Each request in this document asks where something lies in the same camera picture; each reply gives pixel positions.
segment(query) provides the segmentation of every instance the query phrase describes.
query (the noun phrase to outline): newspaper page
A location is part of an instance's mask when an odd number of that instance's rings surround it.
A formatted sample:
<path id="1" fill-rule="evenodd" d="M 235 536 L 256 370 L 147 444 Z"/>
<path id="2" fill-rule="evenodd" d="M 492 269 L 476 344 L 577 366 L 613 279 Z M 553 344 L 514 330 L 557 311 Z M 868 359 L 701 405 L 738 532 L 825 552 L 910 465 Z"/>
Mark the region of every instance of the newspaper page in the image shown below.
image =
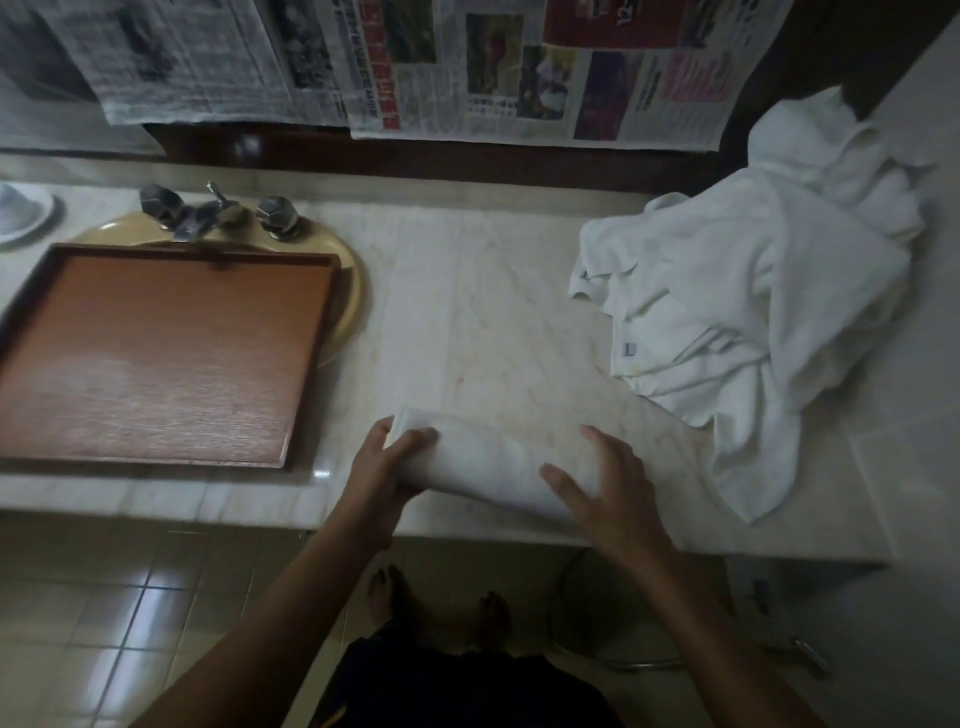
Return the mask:
<path id="1" fill-rule="evenodd" d="M 325 0 L 351 133 L 713 151 L 792 0 Z"/>
<path id="2" fill-rule="evenodd" d="M 344 126 L 313 0 L 30 0 L 111 124 Z"/>
<path id="3" fill-rule="evenodd" d="M 162 155 L 140 127 L 112 127 L 77 66 L 23 0 L 0 7 L 0 148 Z"/>

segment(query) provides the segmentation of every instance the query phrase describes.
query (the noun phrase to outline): bare foot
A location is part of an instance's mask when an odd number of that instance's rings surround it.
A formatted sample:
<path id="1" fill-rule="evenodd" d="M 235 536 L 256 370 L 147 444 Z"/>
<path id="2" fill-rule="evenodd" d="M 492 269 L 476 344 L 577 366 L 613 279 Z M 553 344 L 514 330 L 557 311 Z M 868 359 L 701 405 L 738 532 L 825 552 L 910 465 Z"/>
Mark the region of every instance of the bare foot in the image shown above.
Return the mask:
<path id="1" fill-rule="evenodd" d="M 410 595 L 410 587 L 403 573 L 391 564 L 378 569 L 370 577 L 367 586 L 367 606 L 373 629 L 379 629 L 388 621 L 400 621 L 416 626 L 416 605 Z"/>
<path id="2" fill-rule="evenodd" d="M 512 633 L 507 600 L 497 592 L 487 592 L 487 595 L 480 599 L 477 625 L 470 642 L 475 644 L 480 652 L 506 652 L 507 641 Z"/>

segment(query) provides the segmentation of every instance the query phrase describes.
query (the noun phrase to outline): white towel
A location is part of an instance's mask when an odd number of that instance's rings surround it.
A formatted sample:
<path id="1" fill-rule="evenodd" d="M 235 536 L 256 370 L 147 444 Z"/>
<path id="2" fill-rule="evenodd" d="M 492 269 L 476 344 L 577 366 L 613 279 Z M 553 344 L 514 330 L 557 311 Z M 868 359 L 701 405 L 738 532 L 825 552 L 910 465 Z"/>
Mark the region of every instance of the white towel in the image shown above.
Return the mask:
<path id="1" fill-rule="evenodd" d="M 689 199 L 593 220 L 569 295 L 613 316 L 611 373 L 694 426 L 746 522 L 786 498 L 800 412 L 876 341 L 905 285 L 919 200 L 839 88 L 774 106 L 749 166 Z"/>
<path id="2" fill-rule="evenodd" d="M 570 522 L 570 513 L 550 490 L 539 470 L 543 463 L 563 468 L 585 493 L 596 496 L 595 458 L 576 458 L 551 448 L 521 443 L 492 427 L 453 415 L 401 407 L 387 446 L 408 429 L 436 427 L 436 445 L 408 458 L 399 475 L 420 488 L 490 500 L 552 521 Z"/>

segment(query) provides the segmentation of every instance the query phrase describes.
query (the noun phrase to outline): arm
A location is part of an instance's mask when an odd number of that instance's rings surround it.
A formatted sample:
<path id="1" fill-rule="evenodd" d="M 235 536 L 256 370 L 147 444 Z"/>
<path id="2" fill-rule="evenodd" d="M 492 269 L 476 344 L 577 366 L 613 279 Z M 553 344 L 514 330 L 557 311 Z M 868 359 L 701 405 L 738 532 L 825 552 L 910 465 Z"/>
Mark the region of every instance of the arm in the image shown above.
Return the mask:
<path id="1" fill-rule="evenodd" d="M 660 522 L 654 488 L 630 446 L 595 427 L 601 488 L 589 498 L 552 465 L 540 474 L 597 550 L 623 567 L 680 649 L 713 722 L 723 728 L 823 728 L 759 648 L 690 571 Z"/>
<path id="2" fill-rule="evenodd" d="M 255 609 L 147 709 L 133 728 L 279 725 L 373 555 L 390 544 L 406 502 L 396 465 L 436 442 L 410 430 L 384 449 L 393 418 L 373 426 L 344 493 Z"/>

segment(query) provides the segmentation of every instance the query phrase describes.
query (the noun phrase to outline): yellow sink basin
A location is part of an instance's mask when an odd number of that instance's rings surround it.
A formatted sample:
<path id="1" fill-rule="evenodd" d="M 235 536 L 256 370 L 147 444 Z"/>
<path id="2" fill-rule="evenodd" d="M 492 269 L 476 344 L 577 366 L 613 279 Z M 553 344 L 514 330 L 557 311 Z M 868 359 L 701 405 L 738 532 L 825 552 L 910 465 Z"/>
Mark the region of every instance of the yellow sink basin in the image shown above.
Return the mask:
<path id="1" fill-rule="evenodd" d="M 214 230 L 201 245 L 218 247 L 253 247 L 275 253 L 323 253 L 340 257 L 340 274 L 329 302 L 329 324 L 321 343 L 318 362 L 325 364 L 342 349 L 356 331 L 363 317 L 366 283 L 360 260 L 339 237 L 320 223 L 300 218 L 300 233 L 289 243 L 274 240 L 253 219 L 233 230 Z M 82 232 L 71 242 L 82 245 L 172 246 L 183 245 L 170 240 L 170 232 L 143 212 L 129 214 Z"/>

